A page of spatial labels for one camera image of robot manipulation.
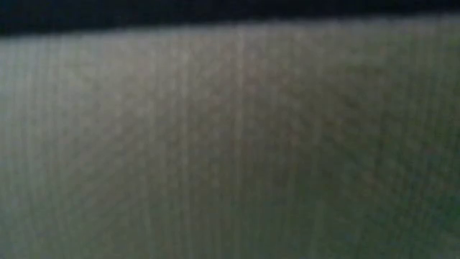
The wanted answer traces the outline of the navy white-striped fabric box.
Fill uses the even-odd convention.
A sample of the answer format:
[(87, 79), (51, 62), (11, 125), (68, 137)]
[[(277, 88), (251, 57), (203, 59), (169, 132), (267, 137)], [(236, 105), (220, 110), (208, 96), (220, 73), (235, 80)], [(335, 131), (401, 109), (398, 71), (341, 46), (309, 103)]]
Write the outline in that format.
[(0, 0), (0, 259), (460, 259), (460, 0)]

